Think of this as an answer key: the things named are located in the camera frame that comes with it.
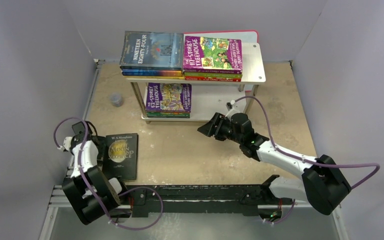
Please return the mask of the black Moon Sixpence book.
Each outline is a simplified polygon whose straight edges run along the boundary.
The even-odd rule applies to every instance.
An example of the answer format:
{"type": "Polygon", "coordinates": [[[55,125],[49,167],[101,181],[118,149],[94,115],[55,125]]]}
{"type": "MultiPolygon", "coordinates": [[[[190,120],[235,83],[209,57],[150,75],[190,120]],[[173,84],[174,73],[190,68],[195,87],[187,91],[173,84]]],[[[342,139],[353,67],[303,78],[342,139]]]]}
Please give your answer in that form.
{"type": "Polygon", "coordinates": [[[102,171],[108,179],[117,178],[121,181],[137,179],[138,140],[137,133],[105,136],[102,171]]]}

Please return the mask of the purple Treehouse book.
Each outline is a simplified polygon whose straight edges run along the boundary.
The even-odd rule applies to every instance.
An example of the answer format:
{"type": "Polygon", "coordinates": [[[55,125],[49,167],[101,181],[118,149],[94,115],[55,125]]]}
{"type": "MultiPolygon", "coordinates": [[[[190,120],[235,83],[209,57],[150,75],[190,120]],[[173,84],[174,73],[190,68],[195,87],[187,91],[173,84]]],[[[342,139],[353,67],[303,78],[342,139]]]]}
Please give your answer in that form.
{"type": "Polygon", "coordinates": [[[192,85],[187,83],[148,83],[145,109],[147,112],[190,113],[192,85]]]}

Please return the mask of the dark green Treehouse book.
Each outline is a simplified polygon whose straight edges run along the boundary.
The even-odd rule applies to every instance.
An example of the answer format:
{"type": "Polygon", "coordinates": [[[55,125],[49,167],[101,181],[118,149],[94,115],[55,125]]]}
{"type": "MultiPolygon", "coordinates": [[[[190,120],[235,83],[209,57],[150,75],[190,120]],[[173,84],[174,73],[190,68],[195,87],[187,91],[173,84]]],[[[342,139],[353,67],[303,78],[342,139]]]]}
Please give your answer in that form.
{"type": "Polygon", "coordinates": [[[147,115],[147,118],[189,119],[190,115],[147,115]]]}

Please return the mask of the orange Treehouse book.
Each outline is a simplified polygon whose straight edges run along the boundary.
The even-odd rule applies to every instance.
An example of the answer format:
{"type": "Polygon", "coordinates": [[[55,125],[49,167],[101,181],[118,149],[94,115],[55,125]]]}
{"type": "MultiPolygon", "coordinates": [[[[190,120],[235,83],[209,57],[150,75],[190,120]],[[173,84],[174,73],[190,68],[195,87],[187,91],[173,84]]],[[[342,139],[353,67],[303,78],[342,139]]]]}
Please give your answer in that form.
{"type": "Polygon", "coordinates": [[[181,111],[147,111],[147,115],[190,115],[190,112],[181,111]]]}

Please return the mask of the yellow book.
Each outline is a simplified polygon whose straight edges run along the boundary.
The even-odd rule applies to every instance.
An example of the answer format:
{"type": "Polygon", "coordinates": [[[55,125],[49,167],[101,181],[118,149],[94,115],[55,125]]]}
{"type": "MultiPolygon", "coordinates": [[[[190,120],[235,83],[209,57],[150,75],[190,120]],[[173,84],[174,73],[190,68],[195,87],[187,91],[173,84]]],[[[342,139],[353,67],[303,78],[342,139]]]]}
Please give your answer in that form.
{"type": "Polygon", "coordinates": [[[164,79],[164,80],[184,80],[184,76],[124,76],[127,79],[164,79]]]}

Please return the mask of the Nineteen Eighty-Four blue book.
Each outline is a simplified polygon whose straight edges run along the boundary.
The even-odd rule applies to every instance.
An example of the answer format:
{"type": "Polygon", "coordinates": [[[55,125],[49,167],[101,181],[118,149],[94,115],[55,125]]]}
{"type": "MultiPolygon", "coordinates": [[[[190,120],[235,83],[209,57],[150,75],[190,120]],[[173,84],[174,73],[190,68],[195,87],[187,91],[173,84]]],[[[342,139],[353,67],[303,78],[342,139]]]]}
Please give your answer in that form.
{"type": "Polygon", "coordinates": [[[183,56],[183,33],[125,31],[119,66],[122,70],[181,71],[183,56]]]}

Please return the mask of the Jane Eyre book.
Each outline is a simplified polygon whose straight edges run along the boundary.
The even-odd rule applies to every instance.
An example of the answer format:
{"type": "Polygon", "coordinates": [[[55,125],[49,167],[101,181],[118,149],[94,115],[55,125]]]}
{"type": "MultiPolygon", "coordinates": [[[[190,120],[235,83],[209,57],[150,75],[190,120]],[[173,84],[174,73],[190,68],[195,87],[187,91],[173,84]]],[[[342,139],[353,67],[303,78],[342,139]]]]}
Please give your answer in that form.
{"type": "Polygon", "coordinates": [[[123,76],[134,77],[182,77],[181,70],[122,69],[123,76]]]}

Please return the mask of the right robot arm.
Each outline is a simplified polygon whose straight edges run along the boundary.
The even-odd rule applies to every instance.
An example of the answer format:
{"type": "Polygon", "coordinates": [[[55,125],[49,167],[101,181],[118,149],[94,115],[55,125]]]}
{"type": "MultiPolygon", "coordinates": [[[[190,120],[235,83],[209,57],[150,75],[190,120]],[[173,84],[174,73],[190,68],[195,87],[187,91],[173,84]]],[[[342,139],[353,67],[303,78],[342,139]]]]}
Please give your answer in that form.
{"type": "Polygon", "coordinates": [[[309,203],[323,215],[330,215],[349,195],[352,187],[335,161],[328,155],[300,155],[272,143],[257,133],[245,113],[225,116],[219,112],[197,131],[218,141],[231,140],[248,158],[276,166],[295,176],[294,179],[275,177],[261,189],[260,196],[268,204],[279,198],[309,203]]]}

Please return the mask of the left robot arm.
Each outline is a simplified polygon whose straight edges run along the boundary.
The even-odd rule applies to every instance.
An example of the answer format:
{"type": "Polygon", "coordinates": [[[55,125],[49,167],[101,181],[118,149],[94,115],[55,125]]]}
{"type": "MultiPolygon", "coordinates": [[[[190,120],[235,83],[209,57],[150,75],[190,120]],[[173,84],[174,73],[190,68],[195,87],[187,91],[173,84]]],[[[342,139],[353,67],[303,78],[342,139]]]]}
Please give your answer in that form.
{"type": "Polygon", "coordinates": [[[106,150],[106,139],[93,134],[89,121],[72,125],[74,136],[64,139],[62,149],[74,156],[73,172],[62,190],[79,220],[88,225],[126,203],[129,191],[117,178],[107,178],[99,161],[106,150]]]}

